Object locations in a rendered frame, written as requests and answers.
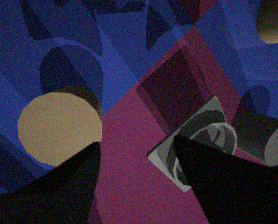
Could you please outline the grey cube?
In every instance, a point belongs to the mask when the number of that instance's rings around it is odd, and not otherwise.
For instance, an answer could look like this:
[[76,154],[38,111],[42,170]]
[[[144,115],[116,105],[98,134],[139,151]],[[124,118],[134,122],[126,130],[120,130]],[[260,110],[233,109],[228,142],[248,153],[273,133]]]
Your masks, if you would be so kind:
[[216,150],[219,149],[219,150],[222,150],[224,152],[227,152],[225,149],[223,149],[222,147],[217,146],[215,143],[213,143],[212,141],[210,141],[209,139],[204,137],[202,134],[199,136],[199,138],[196,141],[203,144],[203,145],[214,148]]

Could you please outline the grey balance beam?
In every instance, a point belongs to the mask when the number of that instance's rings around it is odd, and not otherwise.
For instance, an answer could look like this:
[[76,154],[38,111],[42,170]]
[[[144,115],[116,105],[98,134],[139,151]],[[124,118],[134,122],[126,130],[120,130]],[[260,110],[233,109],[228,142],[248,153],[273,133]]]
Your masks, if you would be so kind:
[[174,136],[181,135],[196,141],[203,135],[227,153],[233,155],[237,135],[229,125],[217,96],[211,95],[202,105],[154,146],[147,158],[166,174],[183,192],[191,189],[174,150]]

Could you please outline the grey cylinder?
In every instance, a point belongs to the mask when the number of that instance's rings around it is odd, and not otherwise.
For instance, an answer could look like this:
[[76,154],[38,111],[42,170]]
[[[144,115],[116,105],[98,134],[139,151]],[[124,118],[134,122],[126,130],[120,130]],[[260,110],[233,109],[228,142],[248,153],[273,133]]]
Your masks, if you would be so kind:
[[248,111],[231,126],[237,135],[236,148],[268,166],[278,165],[278,119]]

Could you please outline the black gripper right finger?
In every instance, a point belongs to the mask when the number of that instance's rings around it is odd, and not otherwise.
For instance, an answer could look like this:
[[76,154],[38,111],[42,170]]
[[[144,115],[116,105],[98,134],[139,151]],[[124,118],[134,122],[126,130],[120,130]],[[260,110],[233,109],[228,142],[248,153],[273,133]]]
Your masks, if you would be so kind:
[[278,224],[278,165],[266,166],[181,135],[174,150],[209,224]]

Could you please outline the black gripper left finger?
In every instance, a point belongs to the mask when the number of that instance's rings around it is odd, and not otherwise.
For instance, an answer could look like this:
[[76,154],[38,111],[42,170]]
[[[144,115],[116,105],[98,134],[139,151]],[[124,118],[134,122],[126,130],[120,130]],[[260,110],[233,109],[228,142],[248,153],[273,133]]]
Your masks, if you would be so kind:
[[93,142],[14,193],[0,193],[0,224],[87,224],[100,167]]

